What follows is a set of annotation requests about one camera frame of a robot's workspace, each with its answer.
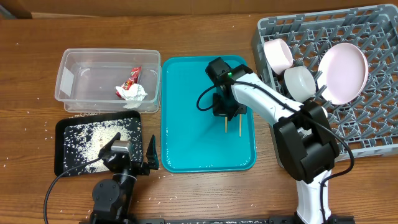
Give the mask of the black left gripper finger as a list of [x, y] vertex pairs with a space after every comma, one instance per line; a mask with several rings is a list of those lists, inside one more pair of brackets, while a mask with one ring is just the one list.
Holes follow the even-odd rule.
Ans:
[[105, 146], [103, 146], [99, 150], [98, 157], [102, 158], [106, 152], [110, 151], [111, 150], [111, 146], [113, 145], [113, 143], [115, 141], [120, 140], [120, 137], [121, 137], [121, 133], [116, 133], [115, 136]]
[[150, 139], [149, 146], [146, 152], [147, 165], [149, 169], [158, 170], [159, 169], [159, 159], [157, 156], [157, 150], [155, 145], [155, 135], [153, 134]]

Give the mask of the white tissue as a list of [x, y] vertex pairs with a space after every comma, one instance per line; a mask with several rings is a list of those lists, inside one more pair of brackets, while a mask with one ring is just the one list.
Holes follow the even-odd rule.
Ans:
[[142, 85], [136, 83], [131, 85], [128, 90], [124, 90], [123, 95], [125, 100], [141, 101], [147, 96], [147, 93]]

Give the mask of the white paper cup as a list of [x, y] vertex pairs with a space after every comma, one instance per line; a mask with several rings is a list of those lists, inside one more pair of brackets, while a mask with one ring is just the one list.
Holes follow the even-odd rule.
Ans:
[[316, 92], [315, 80], [304, 66], [288, 68], [283, 81], [286, 96], [300, 103], [310, 99]]

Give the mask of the red snack wrapper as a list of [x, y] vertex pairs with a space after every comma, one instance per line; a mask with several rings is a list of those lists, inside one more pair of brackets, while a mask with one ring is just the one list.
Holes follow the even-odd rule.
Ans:
[[116, 89], [116, 95], [121, 98], [121, 90], [118, 90], [118, 88], [121, 88], [122, 90], [129, 90], [130, 87], [133, 84], [136, 84], [139, 78], [139, 75], [141, 73], [142, 67], [135, 67], [131, 70], [130, 72], [130, 77], [121, 85], [117, 86]]

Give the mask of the large pink plate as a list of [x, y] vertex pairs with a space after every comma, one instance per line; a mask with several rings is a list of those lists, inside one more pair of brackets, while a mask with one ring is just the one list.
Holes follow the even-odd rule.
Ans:
[[368, 61], [357, 46], [340, 43], [329, 50], [318, 66], [321, 96], [334, 105], [354, 100], [363, 91], [368, 80]]

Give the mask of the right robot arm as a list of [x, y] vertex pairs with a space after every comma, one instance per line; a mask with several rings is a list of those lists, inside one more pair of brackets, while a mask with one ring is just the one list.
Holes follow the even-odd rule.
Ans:
[[164, 167], [174, 173], [250, 169], [256, 160], [254, 114], [269, 123], [278, 163], [297, 183], [294, 220], [330, 223], [327, 187], [339, 150], [323, 108], [276, 92], [237, 55], [164, 63]]

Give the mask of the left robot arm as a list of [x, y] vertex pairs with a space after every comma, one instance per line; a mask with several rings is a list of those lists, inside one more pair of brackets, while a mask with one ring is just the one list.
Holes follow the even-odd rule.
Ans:
[[147, 163], [135, 161], [132, 155], [132, 142], [115, 136], [99, 151], [99, 158], [113, 173], [112, 178], [99, 181], [92, 193], [94, 207], [89, 223], [139, 223], [131, 213], [132, 193], [138, 175], [149, 175]]

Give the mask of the grey dishwasher rack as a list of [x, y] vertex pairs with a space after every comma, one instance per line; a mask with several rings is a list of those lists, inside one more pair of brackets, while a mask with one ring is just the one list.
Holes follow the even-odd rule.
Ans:
[[262, 18], [252, 38], [256, 69], [262, 81], [286, 95], [273, 74], [263, 45], [283, 39], [294, 65], [303, 65], [318, 80], [318, 66], [327, 50], [350, 43], [368, 61], [369, 75], [361, 94], [345, 105], [322, 96], [321, 85], [314, 99], [328, 111], [334, 133], [350, 146], [354, 157], [397, 154], [397, 6], [380, 4]]

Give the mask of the black tray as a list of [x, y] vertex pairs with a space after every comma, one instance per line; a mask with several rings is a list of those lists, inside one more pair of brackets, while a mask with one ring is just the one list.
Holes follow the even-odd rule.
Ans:
[[141, 116], [137, 111], [68, 118], [55, 127], [54, 174], [98, 158], [100, 149], [120, 133], [132, 143], [134, 162], [144, 160]]

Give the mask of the teal serving tray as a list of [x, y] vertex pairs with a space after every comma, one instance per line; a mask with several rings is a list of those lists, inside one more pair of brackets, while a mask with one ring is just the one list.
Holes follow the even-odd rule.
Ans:
[[174, 57], [162, 68], [161, 157], [170, 172], [219, 172], [248, 170], [256, 162], [256, 140], [252, 110], [228, 121], [212, 111], [212, 81], [205, 72], [213, 56]]

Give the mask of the clear plastic bin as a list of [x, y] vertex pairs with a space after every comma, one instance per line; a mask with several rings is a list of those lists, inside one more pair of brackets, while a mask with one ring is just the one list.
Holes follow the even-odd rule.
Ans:
[[[161, 57], [156, 50], [80, 48], [64, 51], [54, 97], [71, 113], [112, 113], [136, 110], [156, 113], [160, 106]], [[147, 93], [141, 101], [116, 94], [140, 68], [137, 83]]]

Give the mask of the black mounting rail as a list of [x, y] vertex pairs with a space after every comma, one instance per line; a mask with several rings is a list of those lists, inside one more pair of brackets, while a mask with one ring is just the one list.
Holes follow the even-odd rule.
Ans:
[[164, 220], [157, 219], [137, 219], [130, 216], [126, 221], [91, 221], [88, 218], [86, 221], [80, 222], [83, 224], [89, 223], [138, 223], [138, 224], [298, 224], [302, 223], [298, 215], [295, 213], [292, 216], [273, 216], [269, 218], [228, 218], [228, 219], [203, 219], [203, 220]]

